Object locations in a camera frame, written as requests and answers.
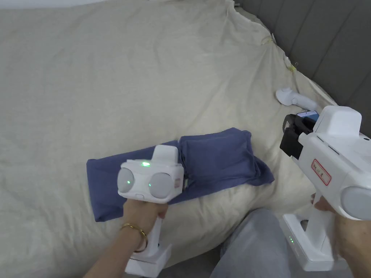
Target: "blue towel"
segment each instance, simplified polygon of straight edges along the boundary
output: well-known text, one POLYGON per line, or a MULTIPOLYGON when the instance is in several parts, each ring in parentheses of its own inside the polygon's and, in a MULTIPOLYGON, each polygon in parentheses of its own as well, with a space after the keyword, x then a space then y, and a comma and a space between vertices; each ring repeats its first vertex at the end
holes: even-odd
MULTIPOLYGON (((209 195, 248 183, 259 186, 274 181, 268 166, 253 155, 251 133, 231 128, 223 132, 184 136, 164 145, 176 146, 188 178, 188 188, 170 204, 209 195)), ((117 175, 127 159, 151 159, 154 146, 86 163, 90 200, 97 222, 122 216, 126 201, 117 193, 117 175)))

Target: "gold bracelet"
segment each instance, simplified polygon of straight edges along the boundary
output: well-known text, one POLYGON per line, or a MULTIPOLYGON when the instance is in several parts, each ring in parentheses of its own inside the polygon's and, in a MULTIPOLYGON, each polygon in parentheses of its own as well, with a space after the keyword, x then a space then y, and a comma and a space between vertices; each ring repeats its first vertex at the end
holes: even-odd
POLYGON ((144 249, 143 249, 143 250, 139 250, 139 251, 134 251, 134 253, 141 253, 141 252, 143 252, 144 250, 146 250, 146 248, 147 248, 147 246, 148 246, 148 237, 147 237, 147 235, 144 233, 144 231, 143 231, 141 228, 139 228, 139 227, 137 227, 137 226, 135 226, 135 225, 131 225, 131 224, 129 224, 129 223, 125 223, 125 224, 123 224, 120 230, 124 229, 125 227, 130 227, 130 228, 132 228, 132 229, 134 229, 134 230, 137 230, 139 233, 141 233, 142 238, 145 240, 145 247, 144 247, 144 249))

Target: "red label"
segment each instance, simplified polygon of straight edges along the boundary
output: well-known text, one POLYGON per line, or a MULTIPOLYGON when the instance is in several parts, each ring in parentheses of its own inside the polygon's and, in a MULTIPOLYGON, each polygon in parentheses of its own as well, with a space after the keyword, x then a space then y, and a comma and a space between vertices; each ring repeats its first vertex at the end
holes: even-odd
POLYGON ((316 172, 317 176, 322 180, 322 182, 328 186, 332 177, 330 174, 323 168, 323 166, 318 162, 317 159, 312 162, 312 169, 316 172))

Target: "phone screen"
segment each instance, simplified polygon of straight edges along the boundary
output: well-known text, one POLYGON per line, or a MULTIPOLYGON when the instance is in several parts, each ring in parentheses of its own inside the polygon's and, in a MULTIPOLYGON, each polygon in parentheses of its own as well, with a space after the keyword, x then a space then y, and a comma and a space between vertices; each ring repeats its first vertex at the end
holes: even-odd
POLYGON ((317 121, 319 118, 319 114, 315 111, 307 111, 307 112, 301 112, 297 114, 299 117, 302 118, 310 118, 312 120, 317 121))

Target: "gray upholstered headboard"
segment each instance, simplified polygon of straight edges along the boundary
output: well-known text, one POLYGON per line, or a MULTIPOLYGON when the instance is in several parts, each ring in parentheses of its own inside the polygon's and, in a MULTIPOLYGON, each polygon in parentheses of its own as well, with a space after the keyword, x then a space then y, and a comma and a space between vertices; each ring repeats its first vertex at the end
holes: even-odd
POLYGON ((297 69, 362 114, 371 136, 371 0, 240 0, 297 69))

